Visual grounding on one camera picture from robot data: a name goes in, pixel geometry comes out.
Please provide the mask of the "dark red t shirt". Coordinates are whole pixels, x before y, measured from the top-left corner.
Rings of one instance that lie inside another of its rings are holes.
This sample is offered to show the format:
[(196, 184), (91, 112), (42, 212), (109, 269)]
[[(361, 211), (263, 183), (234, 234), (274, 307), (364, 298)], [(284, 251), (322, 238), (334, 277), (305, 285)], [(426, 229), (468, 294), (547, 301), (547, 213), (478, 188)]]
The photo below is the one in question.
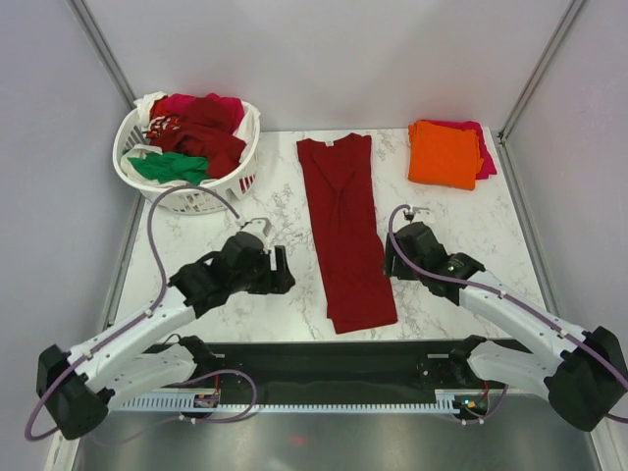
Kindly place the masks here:
[(337, 334), (397, 322), (384, 248), (377, 232), (372, 138), (350, 133), (333, 142), (297, 144), (312, 234)]

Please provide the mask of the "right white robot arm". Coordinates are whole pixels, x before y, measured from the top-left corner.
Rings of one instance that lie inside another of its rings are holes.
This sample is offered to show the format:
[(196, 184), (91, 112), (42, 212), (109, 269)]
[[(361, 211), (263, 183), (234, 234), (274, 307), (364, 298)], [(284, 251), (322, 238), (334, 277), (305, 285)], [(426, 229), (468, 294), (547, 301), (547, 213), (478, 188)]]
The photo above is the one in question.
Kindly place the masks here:
[(385, 273), (420, 282), (432, 295), (482, 316), (523, 345), (516, 350), (469, 337), (448, 364), (460, 386), (482, 379), (532, 393), (585, 432), (604, 419), (627, 421), (611, 412), (627, 394), (627, 364), (610, 330), (587, 331), (550, 315), (511, 291), (476, 259), (448, 253), (422, 222), (388, 231)]

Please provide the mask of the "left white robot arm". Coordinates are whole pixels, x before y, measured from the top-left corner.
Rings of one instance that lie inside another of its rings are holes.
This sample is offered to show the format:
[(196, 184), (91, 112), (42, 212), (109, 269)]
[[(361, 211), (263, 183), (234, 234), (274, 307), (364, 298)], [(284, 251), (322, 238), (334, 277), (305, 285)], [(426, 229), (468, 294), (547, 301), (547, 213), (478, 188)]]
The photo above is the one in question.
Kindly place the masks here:
[(68, 351), (53, 344), (38, 356), (37, 407), (47, 410), (67, 440), (96, 429), (110, 410), (144, 393), (190, 381), (204, 386), (214, 360), (200, 340), (160, 353), (157, 340), (225, 305), (239, 292), (286, 294), (295, 280), (282, 245), (268, 248), (261, 234), (239, 231), (218, 251), (183, 265), (146, 308)]

